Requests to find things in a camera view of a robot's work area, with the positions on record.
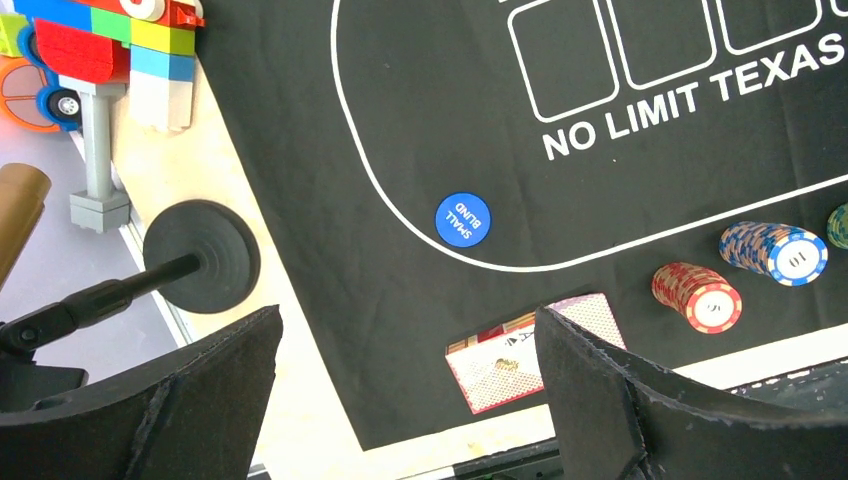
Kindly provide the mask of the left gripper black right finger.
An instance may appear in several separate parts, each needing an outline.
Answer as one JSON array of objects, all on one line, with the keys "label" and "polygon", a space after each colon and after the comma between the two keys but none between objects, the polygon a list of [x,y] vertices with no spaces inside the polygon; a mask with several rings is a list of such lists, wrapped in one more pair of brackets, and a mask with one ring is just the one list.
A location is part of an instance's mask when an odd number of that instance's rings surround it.
[{"label": "left gripper black right finger", "polygon": [[548,307],[535,344],[568,479],[843,479],[847,418],[716,389]]}]

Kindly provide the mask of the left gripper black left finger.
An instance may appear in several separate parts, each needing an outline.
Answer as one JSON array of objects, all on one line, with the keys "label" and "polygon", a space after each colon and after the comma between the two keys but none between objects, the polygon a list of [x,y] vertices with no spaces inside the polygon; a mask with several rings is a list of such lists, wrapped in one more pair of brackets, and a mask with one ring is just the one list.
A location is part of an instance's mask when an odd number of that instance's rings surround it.
[{"label": "left gripper black left finger", "polygon": [[262,307],[182,348],[1,416],[4,479],[245,479],[283,320]]}]

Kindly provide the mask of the red poker chip stack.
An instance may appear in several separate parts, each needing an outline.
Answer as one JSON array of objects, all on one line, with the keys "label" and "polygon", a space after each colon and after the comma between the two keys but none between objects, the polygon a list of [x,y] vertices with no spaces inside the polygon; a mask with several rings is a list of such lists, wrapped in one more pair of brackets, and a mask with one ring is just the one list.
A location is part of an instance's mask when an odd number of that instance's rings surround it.
[{"label": "red poker chip stack", "polygon": [[679,313],[696,331],[720,334],[741,317],[738,291],[720,274],[686,262],[672,262],[655,271],[651,281],[654,298]]}]

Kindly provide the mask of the blue poker chip stack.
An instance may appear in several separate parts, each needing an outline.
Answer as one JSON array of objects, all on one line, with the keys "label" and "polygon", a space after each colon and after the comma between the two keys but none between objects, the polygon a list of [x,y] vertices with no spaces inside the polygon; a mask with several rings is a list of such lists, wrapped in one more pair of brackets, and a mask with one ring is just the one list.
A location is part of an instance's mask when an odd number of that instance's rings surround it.
[{"label": "blue poker chip stack", "polygon": [[797,226],[757,221],[727,227],[718,251],[728,264],[790,287],[816,280],[829,260],[828,248],[816,234]]}]

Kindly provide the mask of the blue small blind button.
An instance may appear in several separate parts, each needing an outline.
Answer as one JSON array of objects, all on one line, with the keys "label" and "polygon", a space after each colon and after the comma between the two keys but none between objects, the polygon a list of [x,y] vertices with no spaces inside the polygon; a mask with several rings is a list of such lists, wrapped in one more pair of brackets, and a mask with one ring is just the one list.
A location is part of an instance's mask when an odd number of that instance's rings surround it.
[{"label": "blue small blind button", "polygon": [[434,214],[437,236],[448,246],[472,248],[485,240],[492,227],[488,203],[471,192],[456,192],[446,196]]}]

